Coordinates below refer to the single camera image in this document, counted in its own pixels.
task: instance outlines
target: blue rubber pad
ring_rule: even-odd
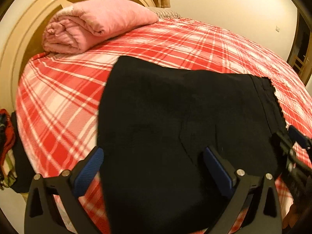
[[[85,195],[103,160],[104,152],[98,148],[74,180],[73,194],[76,198]]]
[[[231,198],[235,191],[235,189],[233,188],[232,179],[208,147],[204,150],[203,154],[204,162],[214,181],[216,182],[219,191],[223,196]]]

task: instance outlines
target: plaid bedsheet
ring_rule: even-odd
[[[167,19],[83,54],[43,53],[30,59],[19,82],[16,111],[21,140],[37,173],[49,177],[72,169],[95,146],[99,100],[120,55],[171,68],[269,77],[287,124],[312,137],[312,99],[279,56],[216,26],[191,19]],[[298,145],[295,149],[311,166],[307,153]],[[292,197],[280,179],[276,187],[284,217]],[[98,176],[79,200],[98,228],[109,233]],[[232,232],[238,230],[243,217],[241,213]]]

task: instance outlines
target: pink blanket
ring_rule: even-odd
[[[50,19],[42,45],[45,51],[83,53],[104,40],[156,22],[154,12],[130,0],[86,0]]]

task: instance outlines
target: curved headboard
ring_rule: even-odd
[[[14,111],[18,81],[27,61],[43,52],[42,33],[50,18],[62,7],[83,0],[35,0],[14,26],[0,57],[0,108]],[[153,0],[132,0],[155,7]]]

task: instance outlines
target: bed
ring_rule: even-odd
[[[186,18],[161,19],[83,54],[44,53],[41,37],[47,22],[78,1],[82,0],[36,0],[15,25],[0,58],[0,106],[16,110],[20,137],[37,173],[48,177],[72,169],[95,146],[99,99],[120,55],[171,68],[269,77],[287,125],[312,137],[312,99],[295,71],[272,51],[216,26]],[[132,1],[155,6],[153,0]],[[295,149],[312,166],[306,151],[298,145]],[[284,217],[292,197],[280,179],[276,186]],[[98,176],[79,200],[97,227],[109,233]],[[74,231],[64,212],[63,217]]]

